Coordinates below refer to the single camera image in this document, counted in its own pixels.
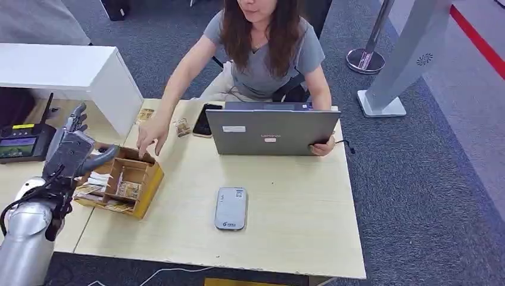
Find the person's left hand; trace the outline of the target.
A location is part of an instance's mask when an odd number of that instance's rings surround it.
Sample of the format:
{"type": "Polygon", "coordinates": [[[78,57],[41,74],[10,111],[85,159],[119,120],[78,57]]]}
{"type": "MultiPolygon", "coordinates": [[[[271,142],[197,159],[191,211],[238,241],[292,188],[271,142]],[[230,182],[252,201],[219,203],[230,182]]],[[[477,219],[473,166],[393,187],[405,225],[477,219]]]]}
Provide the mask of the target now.
{"type": "Polygon", "coordinates": [[[328,155],[335,147],[336,141],[334,136],[330,136],[328,141],[324,144],[312,144],[309,146],[310,151],[319,157],[324,157],[328,155]]]}

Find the person's right hand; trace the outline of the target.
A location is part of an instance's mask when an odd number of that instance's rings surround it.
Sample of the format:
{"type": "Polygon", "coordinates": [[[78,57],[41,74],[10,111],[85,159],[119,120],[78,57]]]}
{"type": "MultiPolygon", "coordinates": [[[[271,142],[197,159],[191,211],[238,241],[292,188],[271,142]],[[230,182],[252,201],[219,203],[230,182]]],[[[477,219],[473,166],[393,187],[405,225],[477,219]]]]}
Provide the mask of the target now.
{"type": "Polygon", "coordinates": [[[139,127],[137,148],[139,158],[147,153],[147,148],[155,144],[155,155],[159,156],[169,134],[169,120],[164,117],[152,117],[139,127]]]}

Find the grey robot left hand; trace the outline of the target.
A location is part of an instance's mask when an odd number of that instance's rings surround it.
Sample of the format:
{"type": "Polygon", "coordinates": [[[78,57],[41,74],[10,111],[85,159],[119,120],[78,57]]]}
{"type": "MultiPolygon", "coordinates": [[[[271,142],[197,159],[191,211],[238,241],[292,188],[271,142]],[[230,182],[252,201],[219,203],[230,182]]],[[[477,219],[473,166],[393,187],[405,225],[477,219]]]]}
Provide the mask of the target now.
{"type": "Polygon", "coordinates": [[[96,141],[84,131],[86,104],[80,103],[69,115],[65,124],[57,129],[45,158],[42,178],[70,178],[83,176],[85,173],[111,161],[120,150],[118,145],[108,145],[104,152],[93,155],[96,141]]]}

